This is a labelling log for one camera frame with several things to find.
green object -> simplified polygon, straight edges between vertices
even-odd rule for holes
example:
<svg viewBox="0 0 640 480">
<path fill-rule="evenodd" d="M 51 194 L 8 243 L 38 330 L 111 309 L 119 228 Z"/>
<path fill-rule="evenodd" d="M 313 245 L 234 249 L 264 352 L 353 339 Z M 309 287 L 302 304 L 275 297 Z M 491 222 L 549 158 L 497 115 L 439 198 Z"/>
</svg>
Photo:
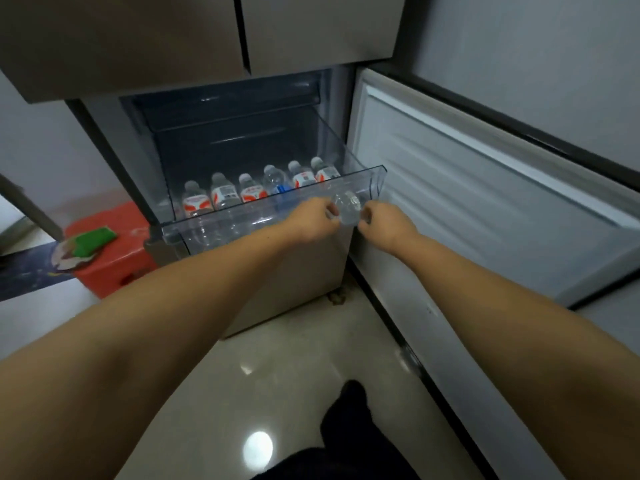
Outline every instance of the green object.
<svg viewBox="0 0 640 480">
<path fill-rule="evenodd" d="M 75 247 L 72 254 L 78 258 L 88 258 L 117 236 L 118 234 L 107 226 L 78 234 L 74 237 Z"/>
</svg>

person's right arm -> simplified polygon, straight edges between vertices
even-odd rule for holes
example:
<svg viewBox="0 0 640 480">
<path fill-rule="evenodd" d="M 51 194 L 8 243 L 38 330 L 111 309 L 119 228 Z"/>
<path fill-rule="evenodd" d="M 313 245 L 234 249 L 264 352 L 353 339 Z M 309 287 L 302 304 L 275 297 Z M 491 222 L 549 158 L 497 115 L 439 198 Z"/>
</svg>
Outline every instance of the person's right arm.
<svg viewBox="0 0 640 480">
<path fill-rule="evenodd" d="M 640 357 L 591 322 L 418 233 L 395 205 L 358 226 L 420 279 L 569 479 L 640 476 Z"/>
</svg>

hand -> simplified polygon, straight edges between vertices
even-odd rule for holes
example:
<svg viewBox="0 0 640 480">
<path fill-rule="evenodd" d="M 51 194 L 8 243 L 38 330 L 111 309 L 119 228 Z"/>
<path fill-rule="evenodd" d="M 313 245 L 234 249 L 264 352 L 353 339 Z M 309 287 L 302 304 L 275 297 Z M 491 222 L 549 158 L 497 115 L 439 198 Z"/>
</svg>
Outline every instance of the hand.
<svg viewBox="0 0 640 480">
<path fill-rule="evenodd" d="M 389 254 L 395 254 L 402 241 L 419 235 L 411 219 L 392 203 L 370 200 L 362 209 L 360 219 L 360 233 L 375 247 Z"/>
<path fill-rule="evenodd" d="M 334 216 L 340 214 L 329 197 L 314 197 L 297 206 L 282 225 L 300 244 L 320 241 L 340 228 L 340 219 L 330 218 L 327 210 Z"/>
</svg>

dark patterned mat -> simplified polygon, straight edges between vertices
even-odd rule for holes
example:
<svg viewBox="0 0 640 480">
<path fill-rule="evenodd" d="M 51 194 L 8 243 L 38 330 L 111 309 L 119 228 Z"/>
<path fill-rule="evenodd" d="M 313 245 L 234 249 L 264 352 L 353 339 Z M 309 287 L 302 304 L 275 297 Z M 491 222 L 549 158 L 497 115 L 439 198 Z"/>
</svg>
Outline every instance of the dark patterned mat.
<svg viewBox="0 0 640 480">
<path fill-rule="evenodd" d="M 51 265 L 57 242 L 0 257 L 0 301 L 73 279 L 71 273 L 58 273 Z"/>
</svg>

person's left arm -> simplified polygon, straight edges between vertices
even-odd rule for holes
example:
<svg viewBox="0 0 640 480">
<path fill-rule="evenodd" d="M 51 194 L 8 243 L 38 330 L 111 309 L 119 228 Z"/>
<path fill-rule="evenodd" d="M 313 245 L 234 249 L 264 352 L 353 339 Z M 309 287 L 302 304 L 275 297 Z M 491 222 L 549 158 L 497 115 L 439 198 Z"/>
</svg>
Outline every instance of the person's left arm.
<svg viewBox="0 0 640 480">
<path fill-rule="evenodd" d="M 7 479 L 111 479 L 156 412 L 290 248 L 340 226 L 328 199 L 165 266 L 0 362 Z"/>
</svg>

